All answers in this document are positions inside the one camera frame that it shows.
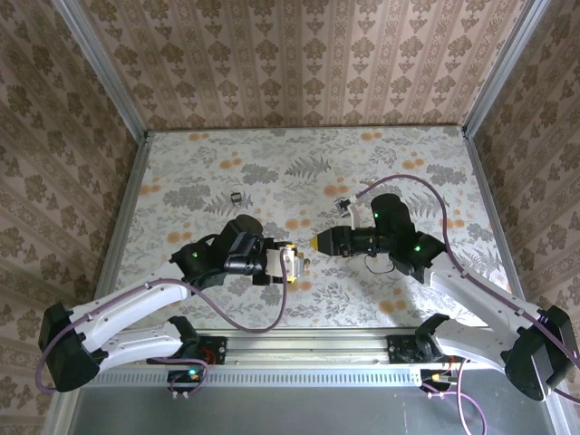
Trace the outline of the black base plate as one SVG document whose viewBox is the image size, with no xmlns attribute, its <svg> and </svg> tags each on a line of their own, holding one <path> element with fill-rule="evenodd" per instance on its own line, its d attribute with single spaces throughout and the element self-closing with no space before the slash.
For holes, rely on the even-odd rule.
<svg viewBox="0 0 580 435">
<path fill-rule="evenodd" d="M 390 363 L 461 363 L 462 357 L 447 355 L 426 336 L 414 334 L 388 335 L 387 351 Z"/>
<path fill-rule="evenodd" d="M 179 342 L 179 349 L 169 356 L 171 360 L 198 359 L 208 365 L 224 365 L 227 355 L 227 338 L 224 336 L 198 336 Z"/>
</svg>

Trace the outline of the grey metal panel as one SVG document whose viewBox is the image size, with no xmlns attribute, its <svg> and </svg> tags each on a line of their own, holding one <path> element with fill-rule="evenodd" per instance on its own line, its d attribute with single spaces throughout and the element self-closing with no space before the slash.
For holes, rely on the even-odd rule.
<svg viewBox="0 0 580 435">
<path fill-rule="evenodd" d="M 417 389 L 205 388 L 174 399 L 162 388 L 82 391 L 68 435 L 555 435 L 543 404 L 465 386 L 450 397 Z"/>
</svg>

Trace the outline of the right small circuit board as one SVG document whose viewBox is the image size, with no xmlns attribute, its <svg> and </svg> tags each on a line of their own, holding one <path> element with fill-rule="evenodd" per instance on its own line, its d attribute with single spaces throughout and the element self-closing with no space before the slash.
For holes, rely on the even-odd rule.
<svg viewBox="0 0 580 435">
<path fill-rule="evenodd" d="M 451 369 L 443 371 L 420 371 L 420 389 L 428 394 L 445 398 L 456 393 L 455 372 Z"/>
</svg>

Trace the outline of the right aluminium side rail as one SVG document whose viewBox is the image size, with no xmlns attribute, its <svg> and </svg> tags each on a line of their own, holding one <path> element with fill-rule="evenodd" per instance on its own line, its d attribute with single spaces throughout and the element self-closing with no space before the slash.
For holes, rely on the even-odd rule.
<svg viewBox="0 0 580 435">
<path fill-rule="evenodd" d="M 483 169 L 475 141 L 465 128 L 462 128 L 461 132 L 463 133 L 469 159 L 474 170 L 475 178 L 478 182 L 478 187 L 488 214 L 489 223 L 496 240 L 496 245 L 502 260 L 502 265 L 507 275 L 507 281 L 510 285 L 511 293 L 512 295 L 518 296 L 520 299 L 526 301 L 527 298 L 517 275 L 517 269 L 509 250 L 505 233 L 501 226 L 498 211 L 491 190 L 489 188 L 488 180 Z"/>
</svg>

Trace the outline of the left aluminium corner post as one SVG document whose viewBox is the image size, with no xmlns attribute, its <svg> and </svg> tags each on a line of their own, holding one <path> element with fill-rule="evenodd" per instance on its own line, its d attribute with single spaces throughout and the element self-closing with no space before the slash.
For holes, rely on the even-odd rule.
<svg viewBox="0 0 580 435">
<path fill-rule="evenodd" d="M 65 21 L 73 37 L 98 79 L 111 98 L 125 126 L 137 142 L 146 137 L 147 129 L 133 104 L 130 94 L 117 73 L 111 57 L 106 53 L 87 15 L 78 0 L 53 0 L 54 6 Z"/>
</svg>

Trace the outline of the aluminium front rail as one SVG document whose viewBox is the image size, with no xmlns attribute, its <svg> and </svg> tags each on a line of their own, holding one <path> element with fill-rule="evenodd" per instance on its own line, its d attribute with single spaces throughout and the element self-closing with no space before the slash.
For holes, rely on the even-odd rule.
<svg viewBox="0 0 580 435">
<path fill-rule="evenodd" d="M 426 336 L 444 354 L 456 355 L 494 369 L 504 366 L 507 352 L 514 340 L 500 338 L 488 328 L 472 328 L 455 321 L 447 321 L 433 336 L 418 335 L 410 329 L 354 329 L 354 330 L 281 330 L 264 334 L 239 331 L 202 331 L 198 336 L 227 338 L 225 366 L 249 367 L 283 366 L 372 366 L 385 364 L 443 363 L 390 363 L 387 351 L 388 335 L 414 334 Z M 170 326 L 119 333 L 105 341 L 97 350 L 97 359 L 103 370 L 127 363 L 157 357 L 169 357 L 187 339 Z"/>
</svg>

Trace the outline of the right aluminium corner post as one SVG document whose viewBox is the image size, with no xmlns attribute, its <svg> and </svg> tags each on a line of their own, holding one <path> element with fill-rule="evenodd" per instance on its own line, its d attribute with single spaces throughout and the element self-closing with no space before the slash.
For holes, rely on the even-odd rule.
<svg viewBox="0 0 580 435">
<path fill-rule="evenodd" d="M 463 123 L 466 138 L 473 138 L 487 117 L 550 3 L 551 0 L 526 0 Z"/>
</svg>

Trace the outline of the left small circuit board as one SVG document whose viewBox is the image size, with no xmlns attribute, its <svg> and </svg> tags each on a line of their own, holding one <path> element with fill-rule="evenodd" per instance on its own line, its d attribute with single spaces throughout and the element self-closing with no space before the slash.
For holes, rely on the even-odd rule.
<svg viewBox="0 0 580 435">
<path fill-rule="evenodd" d="M 187 400 L 200 389 L 206 379 L 206 375 L 206 369 L 170 371 L 167 382 L 172 399 L 183 398 Z"/>
</svg>

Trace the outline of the aluminium corner post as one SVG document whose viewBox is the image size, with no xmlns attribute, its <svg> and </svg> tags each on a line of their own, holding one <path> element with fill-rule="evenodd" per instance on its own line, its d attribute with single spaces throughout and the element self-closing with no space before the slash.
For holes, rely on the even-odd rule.
<svg viewBox="0 0 580 435">
<path fill-rule="evenodd" d="M 54 6 L 65 21 L 73 37 L 98 79 L 111 98 L 125 126 L 137 142 L 146 137 L 147 129 L 133 104 L 130 94 L 117 73 L 111 57 L 106 53 L 87 15 L 78 0 L 53 0 Z"/>
<path fill-rule="evenodd" d="M 526 0 L 463 123 L 466 138 L 473 138 L 487 117 L 550 3 L 551 0 Z"/>
</svg>

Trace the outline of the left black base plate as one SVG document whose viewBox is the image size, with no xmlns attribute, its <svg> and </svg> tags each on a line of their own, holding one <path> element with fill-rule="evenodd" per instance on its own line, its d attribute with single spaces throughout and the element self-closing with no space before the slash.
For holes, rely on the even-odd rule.
<svg viewBox="0 0 580 435">
<path fill-rule="evenodd" d="M 227 355 L 227 338 L 224 336 L 198 336 L 179 342 L 179 349 L 169 356 L 171 360 L 198 359 L 208 365 L 224 365 Z"/>
</svg>

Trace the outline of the aluminium side rail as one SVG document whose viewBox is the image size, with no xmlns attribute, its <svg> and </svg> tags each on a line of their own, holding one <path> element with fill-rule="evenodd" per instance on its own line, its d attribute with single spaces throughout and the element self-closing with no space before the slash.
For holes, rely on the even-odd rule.
<svg viewBox="0 0 580 435">
<path fill-rule="evenodd" d="M 150 139 L 149 134 L 145 132 L 135 154 L 119 214 L 115 220 L 111 241 L 96 286 L 95 299 L 111 294 L 116 288 L 121 260 L 131 229 L 132 217 L 138 201 L 143 177 L 148 166 L 149 155 Z"/>
<path fill-rule="evenodd" d="M 474 170 L 475 178 L 478 182 L 478 187 L 488 214 L 489 223 L 496 240 L 496 245 L 502 260 L 502 265 L 507 275 L 507 281 L 510 285 L 511 293 L 512 295 L 518 296 L 520 299 L 526 301 L 527 298 L 517 275 L 517 269 L 509 250 L 505 233 L 501 226 L 498 211 L 491 190 L 489 188 L 488 180 L 483 169 L 475 141 L 465 128 L 462 128 L 461 132 L 463 133 L 469 159 Z"/>
</svg>

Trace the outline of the small circuit board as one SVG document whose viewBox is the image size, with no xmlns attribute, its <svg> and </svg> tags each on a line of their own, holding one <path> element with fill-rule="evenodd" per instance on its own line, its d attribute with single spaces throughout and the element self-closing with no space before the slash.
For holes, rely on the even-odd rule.
<svg viewBox="0 0 580 435">
<path fill-rule="evenodd" d="M 200 389 L 206 379 L 206 375 L 206 369 L 170 371 L 167 382 L 172 399 L 183 398 L 187 400 Z"/>
<path fill-rule="evenodd" d="M 443 371 L 420 371 L 420 389 L 428 394 L 445 398 L 456 393 L 455 372 L 451 369 Z"/>
</svg>

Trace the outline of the left aluminium side rail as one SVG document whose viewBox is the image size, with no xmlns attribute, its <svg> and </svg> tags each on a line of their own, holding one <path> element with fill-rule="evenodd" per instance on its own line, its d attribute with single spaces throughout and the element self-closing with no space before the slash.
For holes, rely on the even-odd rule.
<svg viewBox="0 0 580 435">
<path fill-rule="evenodd" d="M 95 299 L 111 294 L 116 288 L 121 260 L 131 229 L 132 217 L 138 201 L 143 177 L 148 166 L 149 155 L 150 139 L 149 134 L 145 132 L 135 154 L 119 214 L 115 220 L 111 241 L 96 286 Z"/>
</svg>

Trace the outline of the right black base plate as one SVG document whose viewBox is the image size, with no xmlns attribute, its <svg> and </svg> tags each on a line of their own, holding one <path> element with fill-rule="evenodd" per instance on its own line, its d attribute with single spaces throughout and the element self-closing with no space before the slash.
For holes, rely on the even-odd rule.
<svg viewBox="0 0 580 435">
<path fill-rule="evenodd" d="M 388 335 L 387 351 L 390 363 L 461 363 L 462 357 L 447 355 L 426 336 L 414 334 Z"/>
</svg>

